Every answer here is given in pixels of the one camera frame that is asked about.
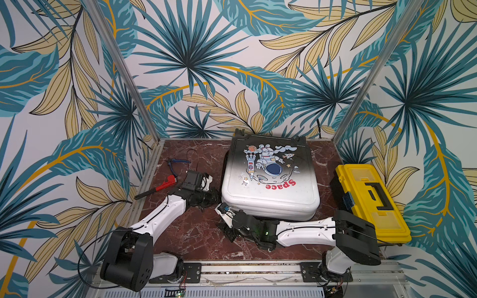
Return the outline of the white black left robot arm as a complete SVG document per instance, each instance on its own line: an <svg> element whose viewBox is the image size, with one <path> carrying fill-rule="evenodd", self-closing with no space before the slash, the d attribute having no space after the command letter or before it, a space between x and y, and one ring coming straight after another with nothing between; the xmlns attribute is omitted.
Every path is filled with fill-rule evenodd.
<svg viewBox="0 0 477 298"><path fill-rule="evenodd" d="M161 234L190 207L208 208L219 202L215 188L187 190L183 187L168 194L149 215L129 228L113 233L100 270L100 278L117 286L139 292L150 279L178 271L179 257L171 253L154 255Z"/></svg>

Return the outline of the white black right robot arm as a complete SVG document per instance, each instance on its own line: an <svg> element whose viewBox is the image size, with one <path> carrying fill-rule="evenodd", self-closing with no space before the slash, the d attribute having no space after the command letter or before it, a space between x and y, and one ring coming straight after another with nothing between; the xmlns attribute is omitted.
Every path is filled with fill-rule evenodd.
<svg viewBox="0 0 477 298"><path fill-rule="evenodd" d="M318 221L265 221L226 208L221 214L229 238L240 236L262 250L296 245L325 245L319 276L329 281L341 279L354 264L378 266L381 264L375 226L346 211L335 211L334 216Z"/></svg>

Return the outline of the white space-print kids suitcase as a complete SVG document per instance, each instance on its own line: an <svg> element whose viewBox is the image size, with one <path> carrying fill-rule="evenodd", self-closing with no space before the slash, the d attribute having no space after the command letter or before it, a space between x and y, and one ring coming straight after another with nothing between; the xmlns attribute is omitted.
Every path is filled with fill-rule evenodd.
<svg viewBox="0 0 477 298"><path fill-rule="evenodd" d="M251 216L311 220L320 195L306 138L236 130L224 159L221 196L231 209Z"/></svg>

